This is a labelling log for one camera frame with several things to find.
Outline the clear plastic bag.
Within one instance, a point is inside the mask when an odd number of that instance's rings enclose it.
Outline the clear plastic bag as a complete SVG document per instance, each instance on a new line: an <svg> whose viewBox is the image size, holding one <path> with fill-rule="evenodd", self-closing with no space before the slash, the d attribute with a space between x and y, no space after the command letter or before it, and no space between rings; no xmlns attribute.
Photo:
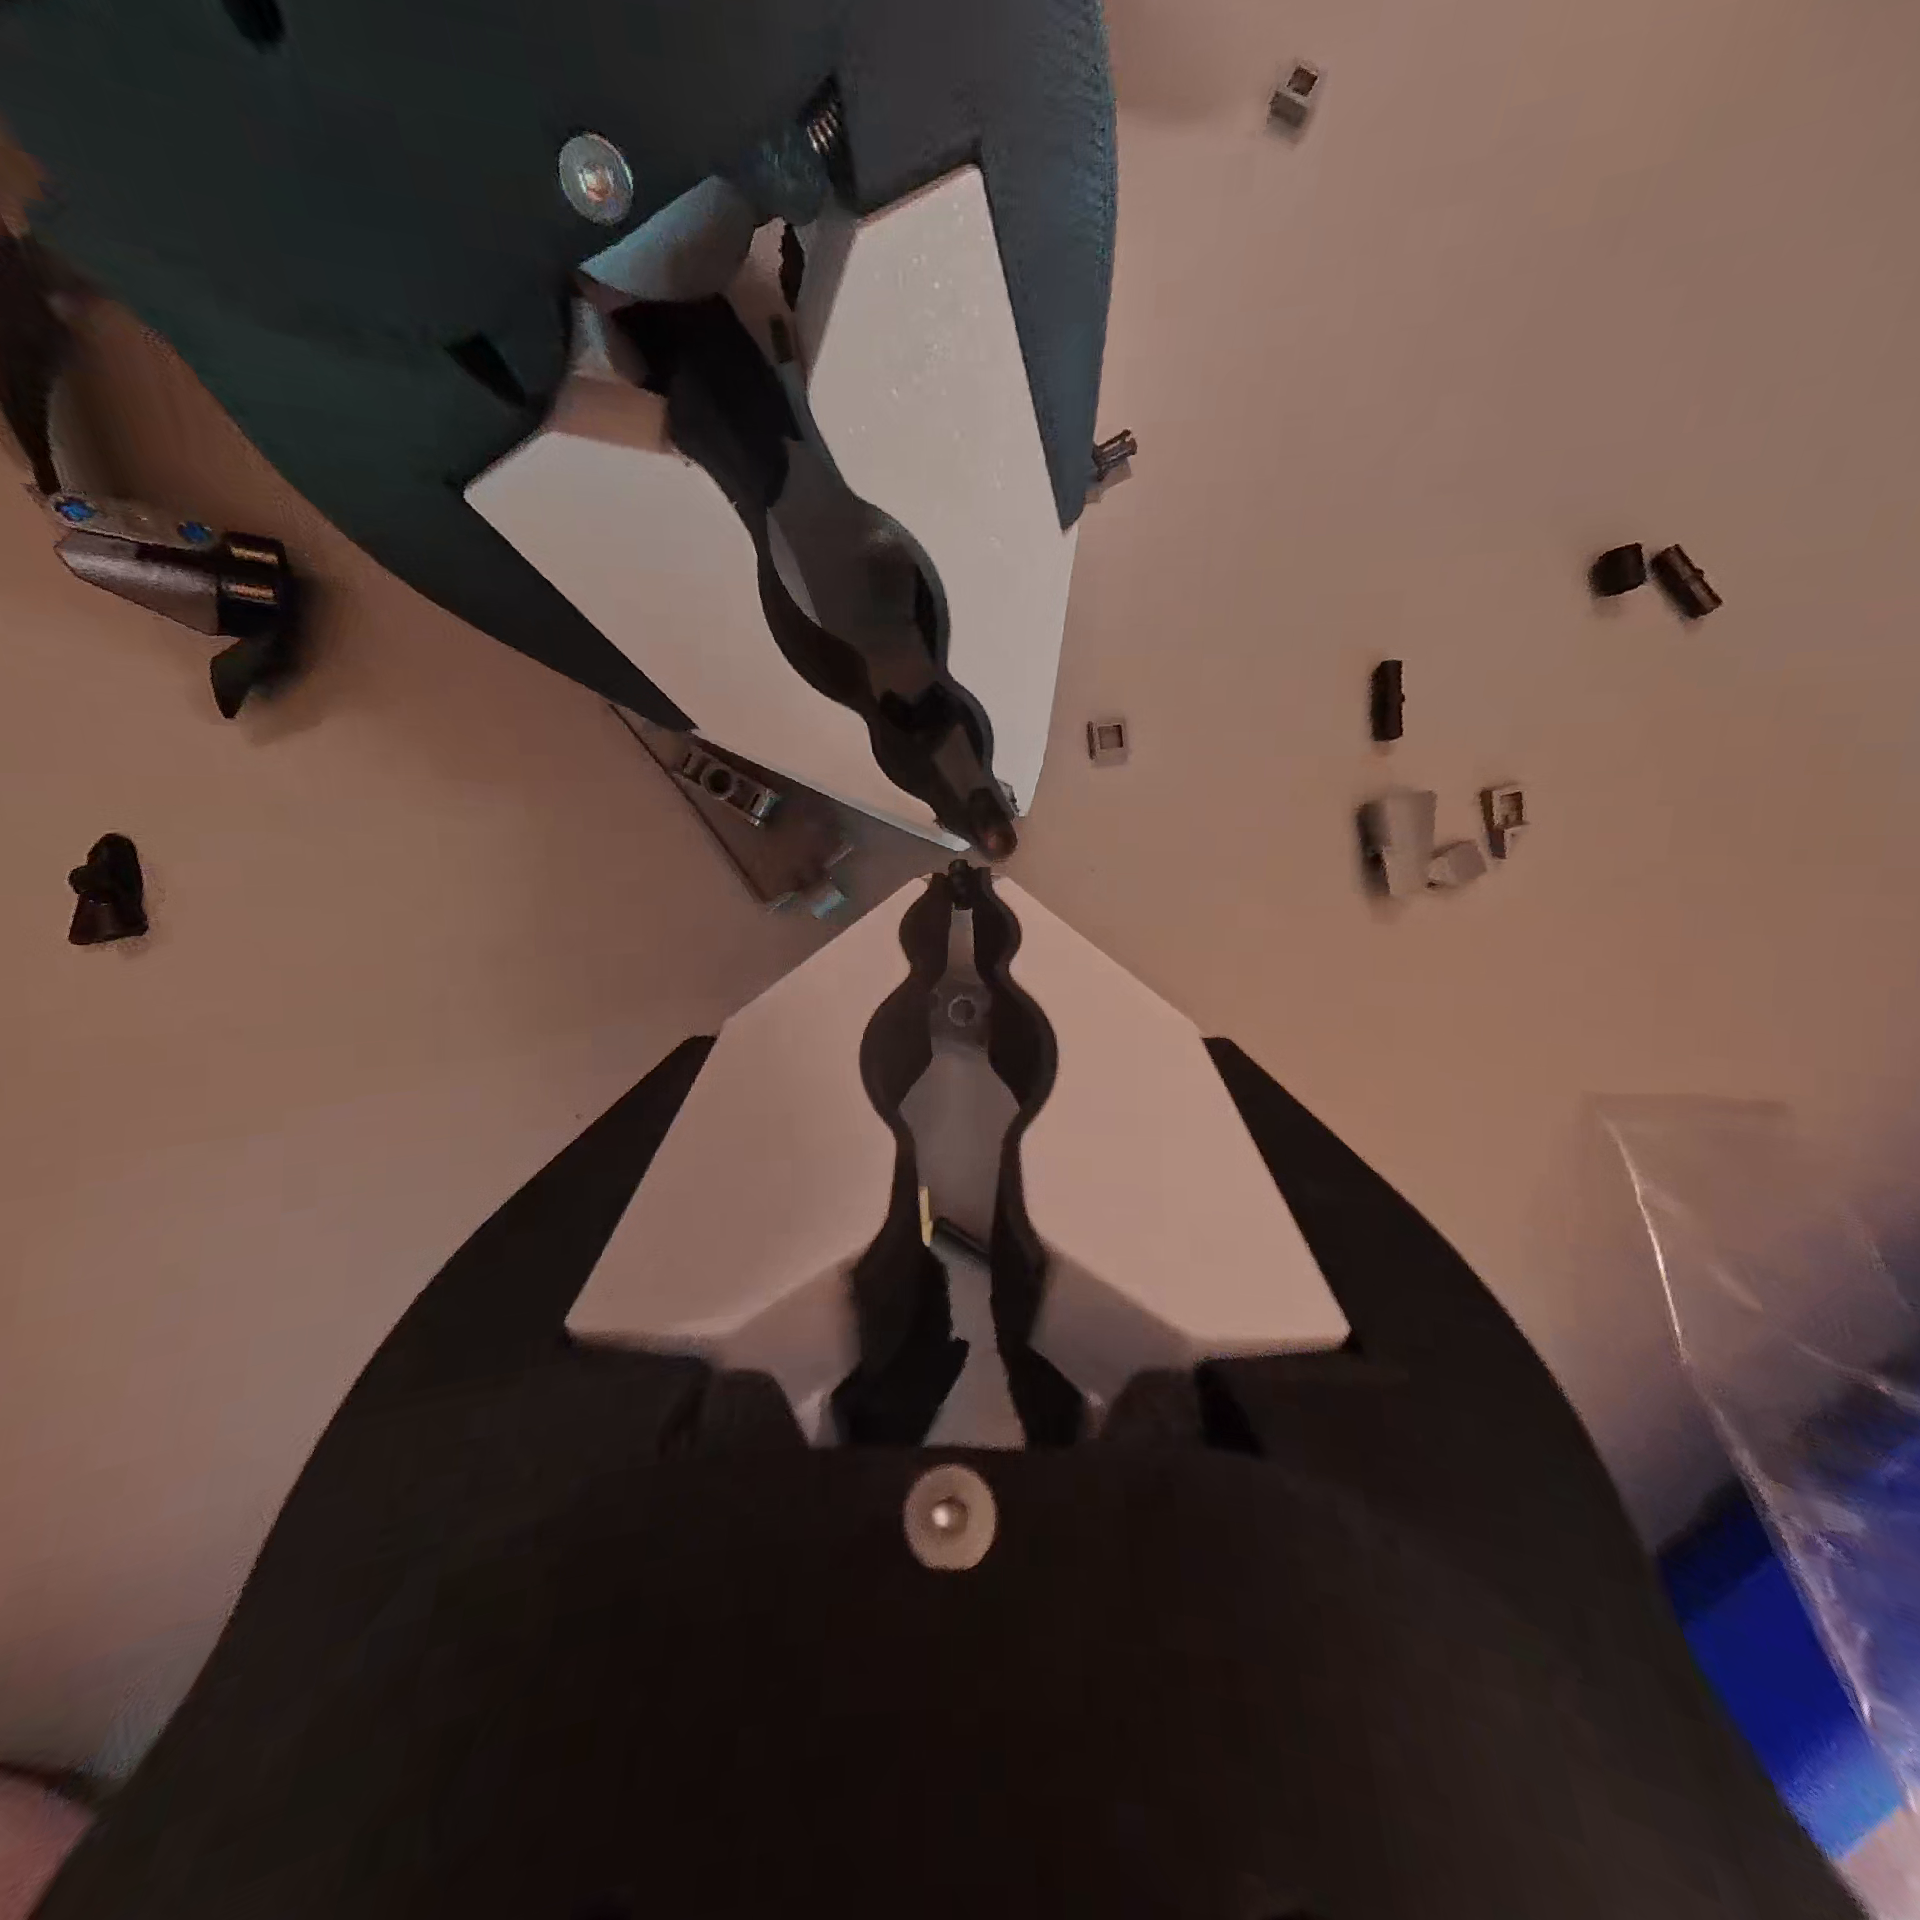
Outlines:
<svg viewBox="0 0 1920 1920"><path fill-rule="evenodd" d="M1801 1498L1801 1444L1843 1396L1890 1396L1910 1370L1910 1291L1792 1104L1610 1098L1602 1133L1658 1258L1684 1377L1815 1595L1801 1544L1826 1522Z"/></svg>

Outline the grey lego panel with beam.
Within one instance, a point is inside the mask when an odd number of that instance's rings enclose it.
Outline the grey lego panel with beam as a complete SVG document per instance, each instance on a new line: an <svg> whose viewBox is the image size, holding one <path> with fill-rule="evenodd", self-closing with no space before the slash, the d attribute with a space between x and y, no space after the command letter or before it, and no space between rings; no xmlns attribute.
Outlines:
<svg viewBox="0 0 1920 1920"><path fill-rule="evenodd" d="M844 893L853 825L821 793L767 773L703 735L655 724L624 708L609 708L609 722L678 793L678 806L703 824L703 834L727 849L739 886L762 905L810 919L835 919L853 905Z"/></svg>

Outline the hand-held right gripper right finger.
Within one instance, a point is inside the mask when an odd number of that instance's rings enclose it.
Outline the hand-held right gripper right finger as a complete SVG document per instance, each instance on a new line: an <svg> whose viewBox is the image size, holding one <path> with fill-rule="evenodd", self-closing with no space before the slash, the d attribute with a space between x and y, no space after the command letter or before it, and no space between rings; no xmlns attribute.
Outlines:
<svg viewBox="0 0 1920 1920"><path fill-rule="evenodd" d="M1018 1098L991 1193L1018 1416L1114 1412L1147 1370L1339 1358L1354 1323L1211 1039L1002 872L974 872L974 981Z"/></svg>

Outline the light grey lego bracket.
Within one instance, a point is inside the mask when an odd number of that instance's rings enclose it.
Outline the light grey lego bracket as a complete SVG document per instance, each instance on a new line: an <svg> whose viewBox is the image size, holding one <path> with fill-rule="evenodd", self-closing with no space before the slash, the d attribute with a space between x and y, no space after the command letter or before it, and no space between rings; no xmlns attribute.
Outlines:
<svg viewBox="0 0 1920 1920"><path fill-rule="evenodd" d="M1354 806L1364 886L1378 897L1423 897L1430 824L1443 824L1443 801L1408 781Z"/></svg>

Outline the grey and black lego assembly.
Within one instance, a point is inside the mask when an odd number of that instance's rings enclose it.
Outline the grey and black lego assembly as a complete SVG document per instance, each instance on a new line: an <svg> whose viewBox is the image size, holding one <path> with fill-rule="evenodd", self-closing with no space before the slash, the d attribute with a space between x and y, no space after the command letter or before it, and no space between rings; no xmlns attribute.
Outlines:
<svg viewBox="0 0 1920 1920"><path fill-rule="evenodd" d="M213 696L240 722L306 672L306 572L271 534L223 534L119 497L32 489L68 580L213 645Z"/></svg>

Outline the black pointed lego piece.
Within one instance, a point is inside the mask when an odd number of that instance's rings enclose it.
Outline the black pointed lego piece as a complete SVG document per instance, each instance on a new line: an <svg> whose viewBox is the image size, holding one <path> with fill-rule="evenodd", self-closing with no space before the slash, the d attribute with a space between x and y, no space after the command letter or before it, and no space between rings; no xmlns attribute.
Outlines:
<svg viewBox="0 0 1920 1920"><path fill-rule="evenodd" d="M95 834L68 869L68 942L140 942L146 933L146 869L134 834Z"/></svg>

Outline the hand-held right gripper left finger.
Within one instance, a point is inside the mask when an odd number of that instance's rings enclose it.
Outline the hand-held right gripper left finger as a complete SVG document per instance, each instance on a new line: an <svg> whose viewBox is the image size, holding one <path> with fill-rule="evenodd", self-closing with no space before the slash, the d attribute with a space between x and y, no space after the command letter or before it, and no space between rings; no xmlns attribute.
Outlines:
<svg viewBox="0 0 1920 1920"><path fill-rule="evenodd" d="M563 1329L762 1370L829 1443L928 1443L958 1329L904 1098L950 886L904 886L719 1019Z"/></svg>

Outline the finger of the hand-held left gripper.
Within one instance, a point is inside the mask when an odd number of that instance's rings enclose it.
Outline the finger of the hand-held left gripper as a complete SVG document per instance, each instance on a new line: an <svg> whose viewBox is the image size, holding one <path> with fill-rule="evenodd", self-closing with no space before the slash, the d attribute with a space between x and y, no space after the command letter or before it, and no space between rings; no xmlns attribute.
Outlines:
<svg viewBox="0 0 1920 1920"><path fill-rule="evenodd" d="M556 398L465 507L678 711L686 735L958 849L863 724L780 655L762 546L666 398Z"/></svg>
<svg viewBox="0 0 1920 1920"><path fill-rule="evenodd" d="M942 580L942 665L991 722L991 773L1031 824L1043 781L1069 572L1039 406L984 173L853 213L821 207L801 278L803 408L876 510L893 510Z"/></svg>

